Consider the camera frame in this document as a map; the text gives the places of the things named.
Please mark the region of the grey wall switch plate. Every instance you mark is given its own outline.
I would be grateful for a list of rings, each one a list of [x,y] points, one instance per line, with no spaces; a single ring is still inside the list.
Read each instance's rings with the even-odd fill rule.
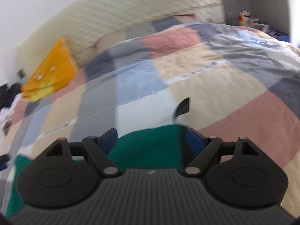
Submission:
[[[20,69],[18,72],[17,72],[17,76],[19,79],[23,79],[25,77],[25,74],[24,74],[24,71],[23,69]]]

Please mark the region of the blue tray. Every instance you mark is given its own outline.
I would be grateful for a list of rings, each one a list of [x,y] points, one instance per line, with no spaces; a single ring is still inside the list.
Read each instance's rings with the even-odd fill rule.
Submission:
[[[268,34],[279,41],[290,42],[290,35],[276,29],[270,28]]]

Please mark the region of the patchwork plaid duvet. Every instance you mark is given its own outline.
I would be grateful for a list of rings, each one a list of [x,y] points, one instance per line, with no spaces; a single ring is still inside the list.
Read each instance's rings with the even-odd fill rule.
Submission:
[[[80,141],[116,128],[131,132],[178,122],[225,141],[246,136],[288,176],[282,206],[299,215],[299,48],[253,28],[165,18],[148,34],[113,43],[67,86],[20,100],[1,144],[11,157],[1,172],[1,212],[22,207],[18,172],[54,140]]]

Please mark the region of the green printed sweatshirt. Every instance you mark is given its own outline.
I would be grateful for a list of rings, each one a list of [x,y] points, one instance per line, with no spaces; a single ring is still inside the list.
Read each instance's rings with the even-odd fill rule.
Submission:
[[[127,169],[184,169],[195,157],[187,143],[187,127],[166,125],[138,130],[117,138],[108,157]]]

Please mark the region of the black clothes pile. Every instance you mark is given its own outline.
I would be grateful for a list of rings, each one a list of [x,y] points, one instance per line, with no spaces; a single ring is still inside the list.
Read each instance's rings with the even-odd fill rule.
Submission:
[[[21,85],[14,83],[8,88],[7,84],[0,87],[0,110],[10,108],[16,95],[21,92]]]

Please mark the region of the orange bottle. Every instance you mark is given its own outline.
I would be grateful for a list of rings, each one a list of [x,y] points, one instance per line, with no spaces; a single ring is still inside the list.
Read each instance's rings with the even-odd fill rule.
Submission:
[[[239,26],[247,26],[248,25],[247,19],[248,19],[248,17],[245,17],[243,13],[239,13],[238,14]]]

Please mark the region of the cream quilted headboard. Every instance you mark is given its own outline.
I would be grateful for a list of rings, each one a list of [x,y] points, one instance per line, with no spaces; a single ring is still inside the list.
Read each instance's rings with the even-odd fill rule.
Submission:
[[[170,15],[194,14],[201,22],[225,21],[224,0],[77,0],[42,24],[16,50],[31,75],[55,42],[64,38],[79,66],[94,56],[98,39],[119,29]]]

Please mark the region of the white clothes pile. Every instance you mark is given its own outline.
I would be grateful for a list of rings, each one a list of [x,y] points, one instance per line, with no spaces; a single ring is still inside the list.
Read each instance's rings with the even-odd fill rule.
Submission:
[[[17,94],[9,108],[4,107],[1,109],[1,114],[0,114],[1,128],[6,123],[12,120],[16,105],[21,98],[22,98],[22,94]]]

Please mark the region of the orange crown pillow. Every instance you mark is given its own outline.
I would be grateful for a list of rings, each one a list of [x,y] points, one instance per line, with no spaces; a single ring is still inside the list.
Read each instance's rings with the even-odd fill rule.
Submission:
[[[75,77],[79,67],[66,39],[58,39],[42,63],[21,87],[22,97],[35,102],[64,87]]]

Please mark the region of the plaid bed pillow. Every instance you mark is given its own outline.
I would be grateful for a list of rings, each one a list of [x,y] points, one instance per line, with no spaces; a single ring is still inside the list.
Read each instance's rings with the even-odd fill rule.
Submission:
[[[126,39],[127,35],[125,31],[115,31],[99,38],[94,43],[94,48],[97,52],[102,52]]]

